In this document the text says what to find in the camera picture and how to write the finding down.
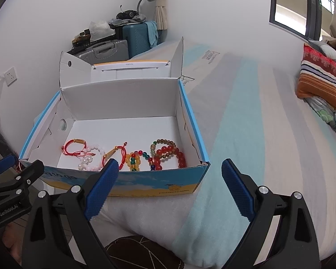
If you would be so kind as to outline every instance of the blue suitcase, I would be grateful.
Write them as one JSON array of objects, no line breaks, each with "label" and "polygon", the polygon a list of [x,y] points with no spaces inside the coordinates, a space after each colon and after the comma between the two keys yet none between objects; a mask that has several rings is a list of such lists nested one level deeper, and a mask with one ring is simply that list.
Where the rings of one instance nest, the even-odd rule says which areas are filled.
[{"label": "blue suitcase", "polygon": [[129,58],[151,49],[148,37],[148,27],[147,24],[144,23],[122,26],[119,39],[127,40]]}]

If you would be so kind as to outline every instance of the blue towel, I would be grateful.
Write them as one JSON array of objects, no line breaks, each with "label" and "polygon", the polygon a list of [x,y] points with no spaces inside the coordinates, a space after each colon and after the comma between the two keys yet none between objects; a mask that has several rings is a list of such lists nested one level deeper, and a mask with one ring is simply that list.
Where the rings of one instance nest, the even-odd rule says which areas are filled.
[{"label": "blue towel", "polygon": [[149,44],[153,48],[157,46],[157,42],[158,42],[157,23],[155,21],[147,21],[147,22],[144,22],[144,24],[147,24]]}]

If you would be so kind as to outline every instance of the suitcase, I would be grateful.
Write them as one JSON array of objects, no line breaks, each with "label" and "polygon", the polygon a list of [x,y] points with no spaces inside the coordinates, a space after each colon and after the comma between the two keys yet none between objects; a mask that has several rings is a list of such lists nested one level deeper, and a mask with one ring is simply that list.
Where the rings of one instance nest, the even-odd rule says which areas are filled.
[{"label": "suitcase", "polygon": [[151,49],[148,37],[148,26],[144,23],[127,24],[119,27],[119,39],[128,42],[129,58]]},{"label": "suitcase", "polygon": [[128,44],[126,40],[106,41],[90,46],[75,56],[91,65],[127,61]]}]

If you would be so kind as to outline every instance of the window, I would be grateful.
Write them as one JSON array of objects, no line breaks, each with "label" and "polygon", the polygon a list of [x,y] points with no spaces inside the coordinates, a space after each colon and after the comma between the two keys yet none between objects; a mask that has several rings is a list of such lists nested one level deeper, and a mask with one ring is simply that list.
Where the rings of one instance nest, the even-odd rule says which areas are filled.
[{"label": "window", "polygon": [[334,0],[271,0],[270,22],[304,39],[320,40],[329,32],[334,5]]}]

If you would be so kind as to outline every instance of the white wall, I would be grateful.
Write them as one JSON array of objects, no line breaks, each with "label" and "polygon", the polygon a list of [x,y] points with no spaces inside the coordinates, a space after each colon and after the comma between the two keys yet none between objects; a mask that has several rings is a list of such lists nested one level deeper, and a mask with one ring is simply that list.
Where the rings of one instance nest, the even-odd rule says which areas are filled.
[{"label": "white wall", "polygon": [[[0,73],[15,67],[18,80],[4,83],[0,101],[1,128],[20,152],[34,118],[59,90],[61,51],[91,21],[110,20],[138,0],[7,0],[0,10]],[[141,12],[153,18],[154,3]],[[83,100],[89,96],[82,95]]]},{"label": "white wall", "polygon": [[296,74],[303,41],[269,25],[269,16],[270,0],[168,0],[168,38],[225,47]]}]

